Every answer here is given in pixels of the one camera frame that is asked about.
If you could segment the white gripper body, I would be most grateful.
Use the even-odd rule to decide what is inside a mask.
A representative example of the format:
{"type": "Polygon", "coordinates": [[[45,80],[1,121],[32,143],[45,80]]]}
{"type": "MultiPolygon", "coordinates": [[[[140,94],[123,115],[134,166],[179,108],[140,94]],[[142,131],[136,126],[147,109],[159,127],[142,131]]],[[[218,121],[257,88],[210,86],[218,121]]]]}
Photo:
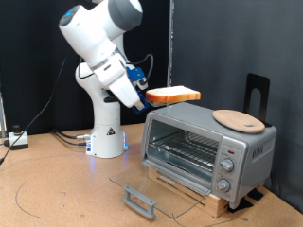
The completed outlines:
{"type": "Polygon", "coordinates": [[[114,54],[94,69],[104,88],[109,89],[126,107],[140,105],[140,98],[130,82],[125,61],[120,54],[114,54]]]}

